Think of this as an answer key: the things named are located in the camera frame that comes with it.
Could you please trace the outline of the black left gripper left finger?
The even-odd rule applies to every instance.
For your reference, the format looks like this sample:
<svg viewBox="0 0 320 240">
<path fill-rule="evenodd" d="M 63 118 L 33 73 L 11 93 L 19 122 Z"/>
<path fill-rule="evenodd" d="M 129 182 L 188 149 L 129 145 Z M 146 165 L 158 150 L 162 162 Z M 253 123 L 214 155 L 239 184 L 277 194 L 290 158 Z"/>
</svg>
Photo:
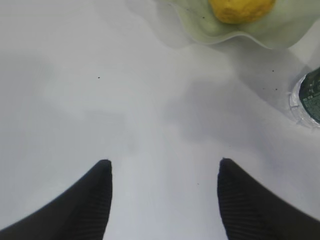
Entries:
<svg viewBox="0 0 320 240">
<path fill-rule="evenodd" d="M 2 240 L 101 240 L 113 197 L 112 163 L 98 161 L 57 198 L 2 229 Z"/>
</svg>

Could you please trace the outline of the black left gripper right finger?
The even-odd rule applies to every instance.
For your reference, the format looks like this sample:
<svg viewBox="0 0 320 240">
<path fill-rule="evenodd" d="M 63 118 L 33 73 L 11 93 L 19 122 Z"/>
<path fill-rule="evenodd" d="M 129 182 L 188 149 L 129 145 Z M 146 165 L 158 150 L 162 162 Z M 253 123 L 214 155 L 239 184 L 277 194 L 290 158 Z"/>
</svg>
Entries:
<svg viewBox="0 0 320 240">
<path fill-rule="evenodd" d="M 261 185 L 232 159 L 217 175 L 220 217 L 229 240 L 318 240 L 319 220 Z"/>
</svg>

